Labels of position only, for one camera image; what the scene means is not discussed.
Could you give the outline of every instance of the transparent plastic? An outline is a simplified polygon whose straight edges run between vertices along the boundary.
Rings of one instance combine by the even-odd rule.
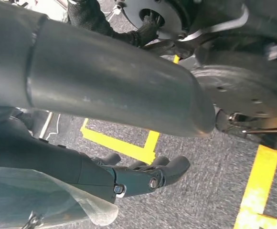
[[[118,214],[114,204],[31,169],[0,167],[0,229],[21,229],[31,212],[47,228],[90,219],[106,226]]]

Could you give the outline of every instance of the gloved hand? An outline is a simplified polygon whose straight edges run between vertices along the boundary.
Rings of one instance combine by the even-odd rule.
[[[67,17],[69,23],[73,26],[104,34],[135,47],[143,47],[157,39],[159,28],[152,15],[150,15],[145,16],[143,26],[138,31],[115,32],[100,10],[97,0],[68,0]]]

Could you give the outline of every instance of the bolt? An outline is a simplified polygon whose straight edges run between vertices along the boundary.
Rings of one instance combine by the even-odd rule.
[[[116,194],[122,194],[123,191],[123,187],[120,185],[115,185],[114,186],[114,192]]]
[[[179,40],[183,40],[183,39],[184,39],[184,38],[185,38],[186,36],[187,36],[187,32],[183,31],[183,32],[180,33],[179,35],[178,35],[178,38],[179,38]]]
[[[149,182],[149,187],[155,189],[157,187],[157,180],[155,178],[151,178]]]

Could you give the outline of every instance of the exhaust pipe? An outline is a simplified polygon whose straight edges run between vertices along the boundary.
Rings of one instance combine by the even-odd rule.
[[[109,37],[0,2],[0,106],[36,107],[179,136],[215,126],[186,69]]]

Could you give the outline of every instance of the yellow tape line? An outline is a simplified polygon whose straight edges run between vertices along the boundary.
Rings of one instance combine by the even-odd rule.
[[[175,58],[173,58],[173,63],[179,63],[179,61],[180,60],[180,58],[177,55],[175,55]]]
[[[118,153],[130,156],[132,158],[151,164],[155,159],[154,147],[157,144],[159,133],[150,131],[144,148],[124,142],[122,140],[104,135],[96,131],[86,128],[88,119],[85,119],[80,131],[83,137],[92,142],[100,144],[109,149],[115,150]]]
[[[259,146],[234,229],[277,229],[277,219],[263,215],[277,167],[277,150]]]

